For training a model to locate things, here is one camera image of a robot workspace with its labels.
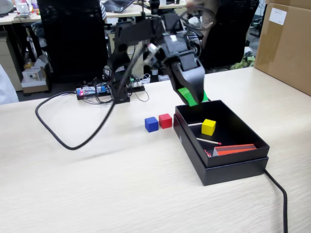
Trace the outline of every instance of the desk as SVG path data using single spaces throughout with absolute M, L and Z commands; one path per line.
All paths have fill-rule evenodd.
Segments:
M 132 95 L 116 105 L 77 151 L 64 149 L 37 120 L 42 100 L 0 106 L 0 232 L 282 232 L 283 196 L 267 176 L 204 187 L 173 128 L 145 130 L 145 118 L 172 116 L 182 103 L 170 82 L 145 87 L 148 102 Z M 287 191 L 289 232 L 308 232 L 311 97 L 255 68 L 208 74 L 205 90 L 270 145 L 267 170 Z M 40 114 L 75 146 L 107 110 L 62 96 Z
M 137 17 L 140 16 L 142 11 L 141 6 L 139 5 L 130 5 L 126 8 L 122 13 L 113 13 L 113 12 L 106 12 L 107 18 L 123 18 L 123 17 Z M 151 11 L 144 8 L 144 12 L 147 16 L 151 15 Z M 30 18 L 27 19 L 14 19 L 17 16 L 17 13 L 10 13 L 8 16 L 0 18 L 0 25 L 9 25 L 12 23 L 33 23 L 41 21 L 41 16 L 36 14 L 31 14 Z
M 144 4 L 146 6 L 149 6 L 150 7 L 150 4 L 149 2 L 144 2 Z M 174 8 L 183 8 L 183 7 L 186 7 L 187 3 L 186 2 L 181 2 L 179 4 L 168 4 L 168 5 L 160 5 L 159 6 L 159 9 L 174 9 Z
M 137 17 L 141 16 L 142 7 L 139 5 L 130 5 L 126 8 L 122 13 L 113 13 L 113 12 L 106 12 L 107 18 L 123 18 L 123 17 Z M 144 8 L 144 12 L 147 16 L 151 15 L 151 11 L 147 8 Z

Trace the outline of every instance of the black box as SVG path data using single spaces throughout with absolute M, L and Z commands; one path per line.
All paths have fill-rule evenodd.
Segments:
M 188 126 L 205 119 L 216 121 L 213 136 L 201 134 L 201 125 Z M 269 146 L 221 100 L 176 106 L 174 129 L 204 185 L 257 176 L 265 170 Z M 222 146 L 254 144 L 257 149 L 209 158 L 204 150 L 213 154 L 218 145 L 197 137 L 221 142 Z

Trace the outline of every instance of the blue cube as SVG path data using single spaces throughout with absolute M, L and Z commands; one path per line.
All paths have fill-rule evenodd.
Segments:
M 145 127 L 148 132 L 153 132 L 159 130 L 159 122 L 158 120 L 153 116 L 151 118 L 145 119 Z

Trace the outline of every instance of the yellow cube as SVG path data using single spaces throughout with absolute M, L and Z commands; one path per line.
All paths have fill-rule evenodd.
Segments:
M 212 136 L 215 131 L 216 122 L 213 120 L 205 119 L 202 124 L 202 133 Z

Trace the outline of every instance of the white stick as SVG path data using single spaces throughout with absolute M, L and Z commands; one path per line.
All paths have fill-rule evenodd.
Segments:
M 196 139 L 199 140 L 199 141 L 202 141 L 202 142 L 209 142 L 209 143 L 221 145 L 220 142 L 213 142 L 213 141 L 209 141 L 209 140 L 205 140 L 205 139 L 201 139 L 201 138 L 196 138 Z
M 202 125 L 203 123 L 195 123 L 195 124 L 190 124 L 188 126 L 196 126 L 196 125 Z

